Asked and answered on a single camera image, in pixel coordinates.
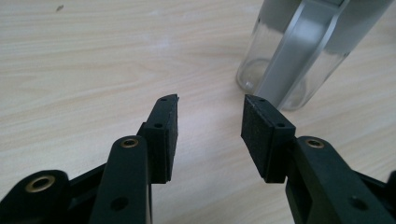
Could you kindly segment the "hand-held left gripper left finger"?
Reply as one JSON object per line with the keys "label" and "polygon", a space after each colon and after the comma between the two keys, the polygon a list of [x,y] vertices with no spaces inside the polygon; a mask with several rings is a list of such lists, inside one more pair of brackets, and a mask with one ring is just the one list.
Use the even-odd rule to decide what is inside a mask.
{"label": "hand-held left gripper left finger", "polygon": [[137,134],[113,144],[89,224],[152,223],[151,186],[172,177],[177,101],[175,94],[158,99]]}

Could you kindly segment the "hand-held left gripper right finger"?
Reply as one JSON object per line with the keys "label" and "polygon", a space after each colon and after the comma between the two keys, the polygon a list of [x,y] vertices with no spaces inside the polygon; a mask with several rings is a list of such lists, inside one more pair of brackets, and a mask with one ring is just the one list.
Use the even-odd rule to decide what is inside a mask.
{"label": "hand-held left gripper right finger", "polygon": [[268,101],[247,95],[241,137],[267,183],[284,183],[296,224],[396,224],[396,171],[386,183],[352,170],[327,141],[295,136]]}

